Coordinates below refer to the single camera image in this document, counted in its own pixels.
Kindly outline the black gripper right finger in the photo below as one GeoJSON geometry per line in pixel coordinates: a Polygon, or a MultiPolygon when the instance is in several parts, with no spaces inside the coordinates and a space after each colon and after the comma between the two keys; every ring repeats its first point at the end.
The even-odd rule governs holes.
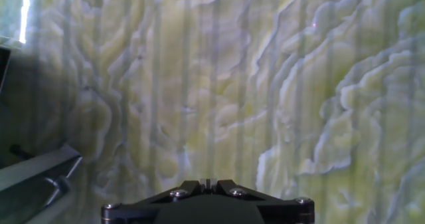
{"type": "Polygon", "coordinates": [[[209,193],[225,198],[226,211],[243,217],[247,223],[301,223],[315,222],[315,203],[308,197],[282,200],[271,195],[236,184],[231,179],[209,179],[209,193]]]}

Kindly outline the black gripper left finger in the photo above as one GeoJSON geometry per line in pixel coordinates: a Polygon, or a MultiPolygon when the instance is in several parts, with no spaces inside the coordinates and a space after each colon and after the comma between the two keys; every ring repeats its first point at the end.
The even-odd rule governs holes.
{"type": "Polygon", "coordinates": [[[101,224],[155,223],[161,211],[203,194],[206,187],[206,179],[184,181],[178,187],[136,203],[105,204],[101,207],[101,224]]]}

